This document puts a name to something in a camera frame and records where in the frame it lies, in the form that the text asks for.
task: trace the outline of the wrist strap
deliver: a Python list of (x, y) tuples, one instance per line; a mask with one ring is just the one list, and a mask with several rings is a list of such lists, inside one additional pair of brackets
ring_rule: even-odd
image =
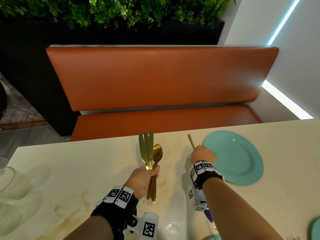
[(105, 218), (113, 232), (114, 239), (124, 239), (123, 230), (131, 219), (138, 199), (128, 187), (115, 186), (103, 199), (96, 203), (90, 216)]
[(219, 178), (225, 182), (224, 176), (208, 161), (197, 161), (191, 166), (190, 177), (198, 190), (202, 190), (203, 183), (209, 178)]

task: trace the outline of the person's left hand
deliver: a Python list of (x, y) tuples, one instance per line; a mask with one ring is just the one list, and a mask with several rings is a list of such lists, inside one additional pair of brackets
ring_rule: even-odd
[(146, 166), (136, 168), (123, 186), (132, 189), (134, 196), (137, 199), (141, 199), (145, 196), (146, 192), (148, 191), (150, 178), (155, 175), (158, 178), (159, 171), (159, 165), (150, 170), (147, 170)]

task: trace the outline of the hand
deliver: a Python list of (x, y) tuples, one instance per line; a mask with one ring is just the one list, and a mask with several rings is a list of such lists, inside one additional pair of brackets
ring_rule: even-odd
[(207, 161), (212, 164), (217, 160), (218, 156), (216, 153), (212, 153), (208, 147), (198, 145), (191, 156), (191, 164), (194, 165), (197, 161)]
[(159, 177), (160, 166), (157, 165), (151, 170), (147, 170), (146, 166), (136, 168), (124, 186), (133, 190), (133, 194), (136, 198), (141, 199), (146, 195), (149, 187), (149, 181), (152, 176)]

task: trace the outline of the white light strip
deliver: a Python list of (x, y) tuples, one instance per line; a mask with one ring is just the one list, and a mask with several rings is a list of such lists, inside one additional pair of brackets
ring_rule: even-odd
[(280, 103), (282, 103), (286, 108), (288, 108), (292, 113), (294, 113), (299, 119), (313, 119), (313, 117), (300, 108), (294, 101), (276, 89), (268, 81), (264, 81), (262, 87), (267, 90), (272, 96), (275, 97)]
[(272, 42), (274, 41), (274, 39), (277, 37), (278, 33), (280, 32), (280, 30), (282, 29), (283, 25), (286, 23), (286, 21), (288, 20), (289, 16), (291, 15), (292, 11), (294, 10), (294, 8), (296, 7), (296, 5), (298, 4), (300, 0), (294, 0), (294, 2), (292, 3), (290, 9), (288, 10), (288, 12), (286, 13), (286, 15), (284, 16), (284, 18), (282, 19), (281, 23), (279, 24), (278, 28), (275, 30), (273, 36), (271, 37), (271, 39), (269, 40), (267, 45), (271, 45)]

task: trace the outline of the green foliage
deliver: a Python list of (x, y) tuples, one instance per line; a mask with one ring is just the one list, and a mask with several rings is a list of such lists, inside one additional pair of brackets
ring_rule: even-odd
[(86, 28), (161, 21), (212, 23), (236, 0), (0, 0), (0, 12), (18, 20), (64, 21)]

